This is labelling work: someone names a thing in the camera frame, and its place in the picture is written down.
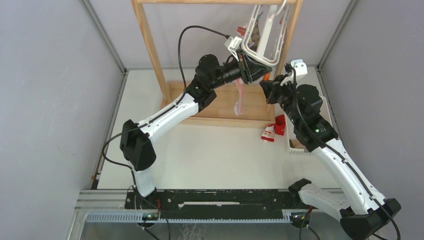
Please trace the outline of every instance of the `wooden beam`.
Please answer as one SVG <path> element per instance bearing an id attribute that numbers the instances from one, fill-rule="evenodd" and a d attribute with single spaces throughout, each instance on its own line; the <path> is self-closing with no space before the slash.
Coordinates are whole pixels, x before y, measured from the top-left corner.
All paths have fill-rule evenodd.
<path id="1" fill-rule="evenodd" d="M 159 83 L 160 90 L 162 91 L 163 98 L 167 102 L 170 102 L 170 91 L 167 86 L 167 81 L 165 80 L 164 72 L 162 71 L 158 53 L 156 52 L 155 43 L 153 42 L 152 32 L 150 31 L 145 9 L 143 4 L 137 3 L 137 0 L 131 0 L 131 3 L 132 7 L 134 8 L 134 13 L 135 17 L 137 18 L 138 25 L 140 26 L 141 34 L 143 35 L 144 43 L 151 60 L 151 64 L 153 65 L 154 73 L 156 74 L 157 82 Z"/>
<path id="2" fill-rule="evenodd" d="M 299 0 L 287 0 L 286 4 L 295 4 Z M 283 0 L 137 0 L 139 4 L 261 4 L 281 5 Z"/>
<path id="3" fill-rule="evenodd" d="M 298 22 L 299 13 L 301 12 L 302 1 L 303 0 L 297 0 L 296 4 L 292 6 L 291 17 L 289 23 L 287 24 L 287 29 L 284 36 L 284 46 L 279 62 L 275 67 L 275 73 L 273 76 L 274 78 L 282 73 L 284 65 L 286 64 L 287 53 L 289 52 L 290 43 L 292 42 L 293 33 L 296 28 L 296 23 Z"/>

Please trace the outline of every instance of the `table surface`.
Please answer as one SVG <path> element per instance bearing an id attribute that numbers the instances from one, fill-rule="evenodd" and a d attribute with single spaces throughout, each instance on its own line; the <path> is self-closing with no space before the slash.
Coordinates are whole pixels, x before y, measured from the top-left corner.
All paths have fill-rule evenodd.
<path id="1" fill-rule="evenodd" d="M 178 69 L 164 70 L 167 80 L 179 80 Z M 192 79 L 193 69 L 184 70 Z M 313 67 L 299 84 L 319 86 Z M 112 135 L 122 130 L 128 119 L 138 122 L 160 109 L 162 94 L 153 70 L 131 70 L 114 123 Z M 276 116 L 282 110 L 275 107 Z M 285 152 L 283 136 L 264 142 L 260 128 L 179 124 L 153 146 L 157 155 L 152 165 L 158 189 L 287 189 L 306 178 L 321 188 L 339 185 L 321 162 L 312 155 Z M 119 149 L 119 138 L 112 141 L 107 157 L 127 163 Z M 98 189 L 127 189 L 132 184 L 126 167 L 103 164 Z"/>

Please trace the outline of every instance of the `white tabletop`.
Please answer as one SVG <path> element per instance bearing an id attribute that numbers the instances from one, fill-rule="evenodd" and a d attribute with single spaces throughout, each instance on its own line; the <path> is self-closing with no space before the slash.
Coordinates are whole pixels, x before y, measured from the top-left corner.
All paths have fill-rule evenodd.
<path id="1" fill-rule="evenodd" d="M 185 70 L 191 80 L 193 69 Z M 313 67 L 299 84 L 318 85 Z M 164 70 L 167 80 L 181 79 L 180 71 Z M 119 105 L 112 135 L 122 130 L 128 119 L 134 122 L 159 110 L 162 94 L 153 70 L 131 70 Z M 276 106 L 276 116 L 282 110 Z M 259 128 L 179 124 L 155 143 L 157 159 L 152 166 L 158 189 L 287 189 L 306 178 L 321 188 L 339 188 L 321 162 L 311 155 L 285 153 L 283 137 L 263 142 Z M 108 158 L 127 163 L 112 141 Z M 127 189 L 132 184 L 126 167 L 105 162 L 99 189 Z"/>

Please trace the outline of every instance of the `orange object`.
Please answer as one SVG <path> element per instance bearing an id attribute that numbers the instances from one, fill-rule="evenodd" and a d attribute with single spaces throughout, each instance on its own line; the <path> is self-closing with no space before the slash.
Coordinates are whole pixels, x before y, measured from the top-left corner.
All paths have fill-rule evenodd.
<path id="1" fill-rule="evenodd" d="M 267 74 L 263 75 L 262 80 L 263 81 L 269 81 L 270 80 L 270 76 L 271 76 L 271 73 L 268 72 Z"/>

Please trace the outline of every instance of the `white wall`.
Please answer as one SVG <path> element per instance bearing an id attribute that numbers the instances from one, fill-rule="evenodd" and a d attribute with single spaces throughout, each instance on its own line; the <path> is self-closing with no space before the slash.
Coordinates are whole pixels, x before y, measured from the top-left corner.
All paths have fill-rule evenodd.
<path id="1" fill-rule="evenodd" d="M 404 240 L 424 237 L 423 13 L 422 0 L 359 2 L 323 69 L 351 156 L 402 206 Z"/>
<path id="2" fill-rule="evenodd" d="M 121 73 L 79 1 L 0 4 L 0 239 L 64 239 Z"/>
<path id="3" fill-rule="evenodd" d="M 130 0 L 91 0 L 126 68 L 150 68 L 140 28 Z M 318 64 L 350 0 L 304 0 L 287 59 L 303 58 Z M 253 5 L 145 4 L 156 50 L 163 67 L 177 67 L 181 31 L 202 25 L 235 34 L 247 24 Z M 190 29 L 181 44 L 184 67 L 195 67 L 200 56 L 214 54 L 222 62 L 229 52 L 225 39 L 201 29 Z"/>

